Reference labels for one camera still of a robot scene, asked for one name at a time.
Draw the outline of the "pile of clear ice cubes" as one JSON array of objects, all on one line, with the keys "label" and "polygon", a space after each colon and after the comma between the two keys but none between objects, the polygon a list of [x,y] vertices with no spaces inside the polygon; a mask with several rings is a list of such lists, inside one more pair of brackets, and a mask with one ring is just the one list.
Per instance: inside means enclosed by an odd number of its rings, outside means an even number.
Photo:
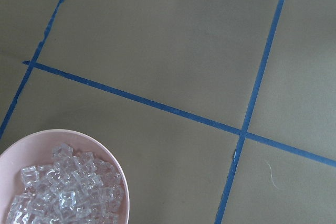
[{"label": "pile of clear ice cubes", "polygon": [[125,191],[117,168],[93,152],[79,156],[67,144],[52,150],[51,164],[20,169],[24,185],[6,223],[120,223]]}]

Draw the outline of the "pink bowl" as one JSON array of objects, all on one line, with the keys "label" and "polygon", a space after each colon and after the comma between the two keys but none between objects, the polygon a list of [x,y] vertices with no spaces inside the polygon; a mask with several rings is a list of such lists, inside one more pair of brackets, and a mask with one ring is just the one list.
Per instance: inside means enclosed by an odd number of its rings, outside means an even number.
[{"label": "pink bowl", "polygon": [[128,183],[117,159],[94,138],[64,129],[44,130],[30,134],[15,142],[1,154],[1,223],[5,223],[7,219],[14,196],[24,190],[20,179],[20,169],[30,165],[50,164],[52,149],[62,143],[68,144],[75,151],[93,152],[98,158],[111,163],[118,169],[125,191],[119,208],[119,223],[128,223],[130,215]]}]

